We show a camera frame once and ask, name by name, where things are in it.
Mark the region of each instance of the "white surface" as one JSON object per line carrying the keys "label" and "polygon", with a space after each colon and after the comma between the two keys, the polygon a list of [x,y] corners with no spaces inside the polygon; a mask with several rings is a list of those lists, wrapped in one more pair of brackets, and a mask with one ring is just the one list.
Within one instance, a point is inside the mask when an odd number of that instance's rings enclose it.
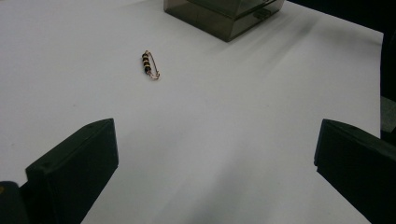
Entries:
{"label": "white surface", "polygon": [[0,1],[0,179],[114,118],[120,167],[86,224],[368,223],[313,160],[322,119],[379,136],[381,41],[288,2],[224,43],[161,0]]}

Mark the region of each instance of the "beaded safety pin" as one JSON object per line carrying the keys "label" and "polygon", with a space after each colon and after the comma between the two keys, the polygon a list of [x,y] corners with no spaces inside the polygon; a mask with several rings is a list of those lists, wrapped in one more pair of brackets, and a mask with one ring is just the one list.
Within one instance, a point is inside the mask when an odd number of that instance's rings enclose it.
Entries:
{"label": "beaded safety pin", "polygon": [[[149,65],[149,57],[151,58],[152,63],[154,64],[155,74],[151,72],[151,67]],[[157,66],[155,65],[154,58],[152,57],[151,53],[148,50],[146,50],[145,53],[142,55],[142,58],[143,58],[143,66],[145,67],[146,74],[155,80],[160,78],[160,72],[158,71]]]}

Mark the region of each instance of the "white table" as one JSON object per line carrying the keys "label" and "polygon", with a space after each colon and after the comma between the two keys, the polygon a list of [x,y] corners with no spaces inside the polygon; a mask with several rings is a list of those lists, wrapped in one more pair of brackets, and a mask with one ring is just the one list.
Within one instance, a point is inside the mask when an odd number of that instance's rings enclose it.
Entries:
{"label": "white table", "polygon": [[114,118],[120,167],[83,223],[368,223],[313,160],[322,119],[379,136],[381,42],[289,2],[225,43],[161,0],[0,1],[0,179]]}

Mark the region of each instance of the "black object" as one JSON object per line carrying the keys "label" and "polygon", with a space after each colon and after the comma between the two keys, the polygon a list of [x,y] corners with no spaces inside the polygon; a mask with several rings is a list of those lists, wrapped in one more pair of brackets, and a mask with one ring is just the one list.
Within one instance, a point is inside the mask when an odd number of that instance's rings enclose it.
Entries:
{"label": "black object", "polygon": [[324,119],[315,165],[370,222],[396,223],[396,146]]}
{"label": "black object", "polygon": [[86,125],[28,166],[20,190],[0,182],[0,223],[80,223],[118,164],[114,120]]}

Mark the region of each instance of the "translucent box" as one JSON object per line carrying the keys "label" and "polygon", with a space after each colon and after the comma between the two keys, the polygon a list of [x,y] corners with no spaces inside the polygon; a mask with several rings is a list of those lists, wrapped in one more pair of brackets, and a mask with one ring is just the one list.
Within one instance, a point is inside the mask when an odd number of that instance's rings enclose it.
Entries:
{"label": "translucent box", "polygon": [[226,42],[265,21],[284,0],[164,0],[166,13]]}

